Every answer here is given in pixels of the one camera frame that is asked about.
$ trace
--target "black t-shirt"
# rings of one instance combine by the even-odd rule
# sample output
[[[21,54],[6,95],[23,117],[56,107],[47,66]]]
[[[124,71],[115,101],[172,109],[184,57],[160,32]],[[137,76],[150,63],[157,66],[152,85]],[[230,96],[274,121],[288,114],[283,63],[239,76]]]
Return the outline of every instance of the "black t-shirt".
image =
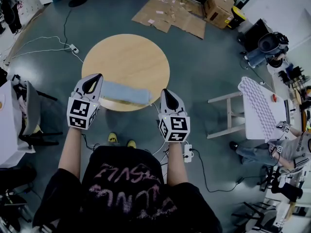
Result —
[[[165,185],[159,161],[127,147],[98,147],[82,184],[58,169],[33,225],[57,219],[57,232],[222,232],[197,187]]]

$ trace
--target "gray floor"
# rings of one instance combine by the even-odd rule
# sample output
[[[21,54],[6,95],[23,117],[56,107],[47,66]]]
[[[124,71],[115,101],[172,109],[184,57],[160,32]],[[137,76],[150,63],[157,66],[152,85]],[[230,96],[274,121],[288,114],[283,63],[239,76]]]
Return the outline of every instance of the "gray floor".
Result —
[[[69,11],[68,1],[62,0],[49,5],[29,29],[24,42],[40,36],[54,35],[64,40],[63,23]],[[242,166],[238,156],[228,147],[230,140],[245,142],[245,132],[206,139],[207,133],[226,128],[225,101],[207,104],[207,100],[237,91],[242,76],[260,81],[252,71],[242,70],[240,67],[239,52],[243,47],[236,41],[237,32],[230,29],[220,30],[207,24],[205,38],[201,40],[173,26],[168,33],[163,33],[132,22],[131,18],[147,1],[88,0],[84,5],[74,8],[68,18],[68,43],[78,47],[79,56],[84,59],[97,42],[115,34],[138,34],[155,42],[164,51],[170,64],[168,88],[183,99],[191,118],[188,141],[201,153],[209,189],[228,190],[235,185],[239,177],[258,175],[260,165]],[[60,47],[57,39],[40,39],[28,44],[20,53]],[[37,90],[59,99],[58,102],[42,99],[41,126],[45,132],[67,132],[67,101],[81,78],[81,68],[82,63],[70,52],[64,51],[27,54],[11,62],[11,74],[19,74],[22,79],[29,80]],[[256,71],[271,84],[266,69],[260,68]],[[241,98],[233,100],[233,109],[237,112],[242,111]],[[122,143],[125,144],[131,138],[136,140],[139,148],[155,152],[163,142],[156,119],[157,113],[153,107],[130,113],[101,109],[86,132],[87,140],[90,145],[102,144],[109,132],[116,132]],[[22,163],[31,163],[36,168],[38,174],[34,181],[35,191],[41,196],[57,169],[65,136],[59,137],[58,140],[59,146],[37,148],[37,153],[26,154],[22,160]],[[84,142],[82,146],[83,175],[91,151],[85,147]],[[158,159],[162,156],[162,152],[156,155]],[[257,179],[247,179],[229,193],[208,193],[197,154],[191,163],[186,164],[186,168],[190,182],[200,188],[205,200],[220,219],[224,232],[234,230],[230,215],[241,202],[263,200],[264,193],[259,192],[256,187]],[[25,198],[31,211],[35,212],[40,203],[39,198],[33,193],[25,195]]]

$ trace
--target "white table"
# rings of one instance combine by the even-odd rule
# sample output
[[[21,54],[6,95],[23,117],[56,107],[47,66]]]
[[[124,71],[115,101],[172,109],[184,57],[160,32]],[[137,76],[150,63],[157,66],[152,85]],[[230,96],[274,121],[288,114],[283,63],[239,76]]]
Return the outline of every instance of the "white table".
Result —
[[[22,127],[22,114],[16,93],[11,81],[0,87],[0,95],[4,97],[0,110],[0,168],[16,166],[28,149],[28,144],[19,139]]]
[[[281,97],[277,96],[277,100],[276,102],[274,102],[271,99],[273,92],[269,91],[263,86],[260,86],[260,89],[262,90],[265,98],[268,101],[268,104],[276,120],[276,123],[279,123],[280,121],[286,121],[286,110],[285,110],[284,100]],[[261,130],[260,120],[247,98],[243,96],[244,113],[232,112],[231,99],[242,96],[242,95],[243,95],[242,92],[239,91],[239,92],[231,93],[231,94],[224,95],[218,98],[209,99],[207,101],[208,103],[213,103],[213,102],[217,102],[221,100],[227,100],[227,129],[224,131],[217,132],[217,133],[208,134],[207,139],[215,138],[221,135],[229,134],[229,133],[236,132],[236,131],[243,130],[243,129],[245,129],[247,139],[251,139],[251,140],[264,139],[264,135]],[[236,126],[236,127],[232,127],[232,117],[244,117],[245,123],[239,126]],[[271,136],[271,140],[280,139],[283,135],[284,133],[281,130],[278,130],[276,128],[273,135]]]

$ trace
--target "ar tag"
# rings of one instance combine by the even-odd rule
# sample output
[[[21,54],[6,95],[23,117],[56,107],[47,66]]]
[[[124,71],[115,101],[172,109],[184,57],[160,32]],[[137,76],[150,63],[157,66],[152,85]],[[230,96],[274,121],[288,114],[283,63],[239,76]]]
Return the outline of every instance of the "ar tag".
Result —
[[[278,152],[278,153],[282,153],[282,149],[283,149],[283,147],[278,146],[278,147],[277,147],[277,152]]]

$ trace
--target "sleeve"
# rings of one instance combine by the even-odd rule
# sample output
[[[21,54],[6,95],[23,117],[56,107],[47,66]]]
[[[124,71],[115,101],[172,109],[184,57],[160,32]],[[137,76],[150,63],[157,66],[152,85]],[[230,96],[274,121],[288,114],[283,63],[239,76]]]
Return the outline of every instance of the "sleeve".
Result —
[[[45,189],[41,205],[34,216],[33,227],[49,224],[78,212],[81,190],[79,179],[59,168]]]
[[[303,167],[306,163],[308,163],[310,161],[310,159],[308,157],[303,157],[300,156],[296,159],[294,159],[294,168],[299,168],[299,167]]]
[[[181,183],[169,187],[169,196],[192,227],[199,232],[222,233],[218,218],[204,200],[198,187]]]

